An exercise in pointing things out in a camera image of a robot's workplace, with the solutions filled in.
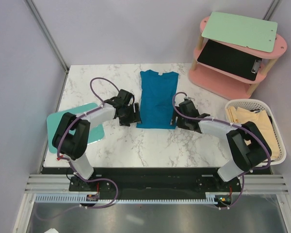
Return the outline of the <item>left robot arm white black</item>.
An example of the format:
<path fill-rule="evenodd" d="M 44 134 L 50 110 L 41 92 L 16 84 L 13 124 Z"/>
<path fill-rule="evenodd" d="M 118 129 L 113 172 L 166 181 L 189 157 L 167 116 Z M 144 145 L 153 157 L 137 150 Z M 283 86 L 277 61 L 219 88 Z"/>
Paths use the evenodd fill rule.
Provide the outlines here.
<path fill-rule="evenodd" d="M 74 172 L 81 178 L 80 186 L 86 191 L 95 189 L 97 180 L 94 168 L 85 154 L 90 131 L 102 123 L 118 119 L 120 126 L 129 127 L 140 123 L 139 103 L 132 93 L 119 90 L 117 96 L 107 99 L 103 104 L 80 116 L 70 112 L 63 114 L 52 139 L 52 146 L 57 149 L 58 159 L 67 160 Z"/>

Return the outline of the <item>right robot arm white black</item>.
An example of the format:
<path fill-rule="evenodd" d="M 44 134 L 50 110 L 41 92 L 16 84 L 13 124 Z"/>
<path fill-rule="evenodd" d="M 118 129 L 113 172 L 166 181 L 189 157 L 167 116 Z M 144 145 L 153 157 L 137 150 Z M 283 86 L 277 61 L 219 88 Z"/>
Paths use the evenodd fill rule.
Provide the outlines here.
<path fill-rule="evenodd" d="M 194 103 L 185 98 L 178 106 L 174 106 L 171 124 L 213 135 L 228 143 L 232 159 L 220 167 L 217 176 L 212 179 L 212 185 L 218 191 L 224 191 L 232 179 L 251 171 L 263 161 L 270 162 L 271 148 L 252 121 L 237 125 L 214 119 L 209 114 L 200 114 Z"/>

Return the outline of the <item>blue t shirt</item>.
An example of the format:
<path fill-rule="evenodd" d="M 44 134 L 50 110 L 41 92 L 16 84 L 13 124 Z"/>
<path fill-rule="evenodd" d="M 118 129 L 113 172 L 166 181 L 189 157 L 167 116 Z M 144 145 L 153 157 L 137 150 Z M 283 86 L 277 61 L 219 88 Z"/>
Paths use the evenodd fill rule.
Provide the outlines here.
<path fill-rule="evenodd" d="M 153 70 L 141 71 L 140 129 L 175 129 L 172 99 L 178 85 L 178 73 L 159 74 Z"/>

